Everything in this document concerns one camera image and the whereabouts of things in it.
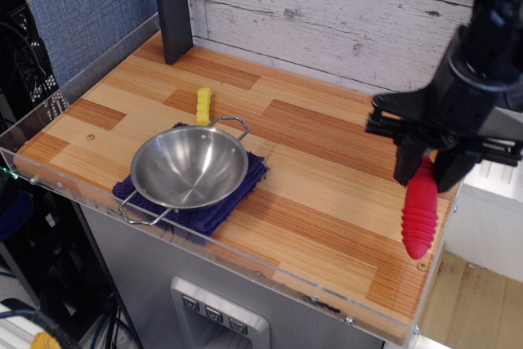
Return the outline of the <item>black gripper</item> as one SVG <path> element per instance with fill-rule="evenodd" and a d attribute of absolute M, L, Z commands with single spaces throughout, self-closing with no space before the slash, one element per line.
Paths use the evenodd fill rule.
<path fill-rule="evenodd" d="M 451 190 L 482 159 L 515 166 L 522 152 L 473 149 L 460 140 L 479 131 L 496 107 L 515 111 L 511 94 L 522 84 L 522 28 L 469 24 L 452 37 L 426 87 L 376 95 L 366 132 L 397 147 L 394 179 L 402 186 L 434 150 L 439 193 Z"/>

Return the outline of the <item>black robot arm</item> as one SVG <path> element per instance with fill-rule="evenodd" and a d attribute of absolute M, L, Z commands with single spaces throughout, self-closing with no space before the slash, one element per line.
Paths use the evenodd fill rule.
<path fill-rule="evenodd" d="M 522 159 L 522 0 L 467 4 L 469 18 L 428 85 L 373 98 L 365 129 L 396 144 L 400 184 L 430 151 L 440 192 L 481 161 L 516 166 Z"/>

